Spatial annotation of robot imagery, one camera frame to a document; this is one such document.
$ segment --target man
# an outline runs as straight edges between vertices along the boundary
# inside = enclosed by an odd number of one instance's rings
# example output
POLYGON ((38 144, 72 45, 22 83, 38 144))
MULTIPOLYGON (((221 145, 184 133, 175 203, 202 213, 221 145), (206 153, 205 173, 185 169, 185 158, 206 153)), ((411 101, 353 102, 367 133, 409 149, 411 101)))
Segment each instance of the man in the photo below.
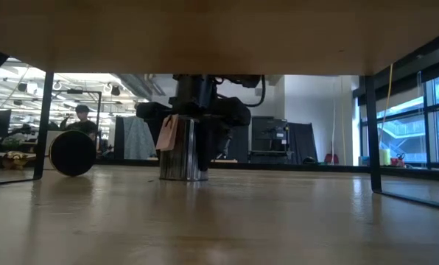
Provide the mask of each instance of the man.
POLYGON ((88 113, 90 110, 85 105, 78 105, 75 108, 75 113, 77 114, 77 118, 79 118, 79 122, 75 122, 67 126, 67 130, 78 130, 82 133, 88 135, 92 140, 95 141, 96 134, 98 132, 98 128, 95 123, 88 120, 88 113))

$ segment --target person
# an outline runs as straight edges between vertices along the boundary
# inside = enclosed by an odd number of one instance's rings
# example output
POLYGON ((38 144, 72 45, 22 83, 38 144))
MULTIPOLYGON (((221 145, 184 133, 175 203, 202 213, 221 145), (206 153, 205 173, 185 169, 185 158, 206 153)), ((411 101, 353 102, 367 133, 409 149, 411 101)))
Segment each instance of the person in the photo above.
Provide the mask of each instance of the person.
POLYGON ((78 105, 75 108, 75 113, 77 114, 77 118, 79 118, 80 121, 74 122, 73 124, 70 124, 67 126, 66 130, 78 130, 82 133, 85 133, 88 135, 92 140, 95 141, 96 134, 98 132, 98 127, 95 123, 88 120, 88 113, 90 112, 90 109, 85 105, 78 105))

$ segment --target black disc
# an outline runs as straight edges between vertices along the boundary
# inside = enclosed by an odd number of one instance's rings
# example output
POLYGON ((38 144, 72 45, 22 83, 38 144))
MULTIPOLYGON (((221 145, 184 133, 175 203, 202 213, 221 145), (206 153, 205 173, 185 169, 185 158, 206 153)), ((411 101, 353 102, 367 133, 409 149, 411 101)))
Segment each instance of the black disc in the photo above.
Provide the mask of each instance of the black disc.
POLYGON ((49 159, 54 168, 71 177, 86 173, 95 163, 95 158, 95 144, 83 132, 63 132, 49 148, 49 159))

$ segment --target black cable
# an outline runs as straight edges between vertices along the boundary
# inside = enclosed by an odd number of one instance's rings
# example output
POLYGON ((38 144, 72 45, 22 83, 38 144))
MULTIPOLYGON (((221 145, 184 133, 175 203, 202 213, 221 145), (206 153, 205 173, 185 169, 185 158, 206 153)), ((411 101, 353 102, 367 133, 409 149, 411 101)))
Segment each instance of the black cable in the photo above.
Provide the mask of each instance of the black cable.
POLYGON ((256 104, 245 104, 246 107, 258 107, 260 106, 262 103, 264 103, 264 99, 265 99, 265 76, 261 75, 261 81, 262 81, 262 95, 261 95, 261 100, 259 100, 259 103, 256 104))

